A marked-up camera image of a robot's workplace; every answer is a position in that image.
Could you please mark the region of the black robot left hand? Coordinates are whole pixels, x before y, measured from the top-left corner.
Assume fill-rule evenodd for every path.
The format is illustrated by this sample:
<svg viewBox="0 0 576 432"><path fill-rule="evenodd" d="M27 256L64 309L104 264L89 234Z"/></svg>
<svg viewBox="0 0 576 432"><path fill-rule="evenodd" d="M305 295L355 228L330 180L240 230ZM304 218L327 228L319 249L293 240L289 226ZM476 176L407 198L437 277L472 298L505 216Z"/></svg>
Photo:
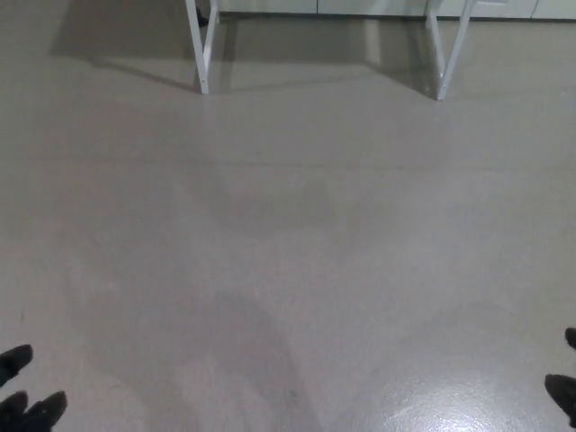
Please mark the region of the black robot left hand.
<svg viewBox="0 0 576 432"><path fill-rule="evenodd" d="M1 386L15 378L33 359L29 344L1 353ZM1 400L2 432L50 432L68 407L64 391L57 391L29 405L28 393L17 391Z"/></svg>

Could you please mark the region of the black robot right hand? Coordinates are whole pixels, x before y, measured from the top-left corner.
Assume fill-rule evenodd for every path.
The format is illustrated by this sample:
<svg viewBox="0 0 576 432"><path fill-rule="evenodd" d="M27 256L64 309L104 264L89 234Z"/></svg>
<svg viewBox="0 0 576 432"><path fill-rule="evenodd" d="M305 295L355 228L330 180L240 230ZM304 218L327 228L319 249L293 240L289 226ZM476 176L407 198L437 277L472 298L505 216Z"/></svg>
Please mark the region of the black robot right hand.
<svg viewBox="0 0 576 432"><path fill-rule="evenodd" d="M571 427L575 428L575 378L550 373L544 378L544 387L553 401L569 418Z"/></svg>

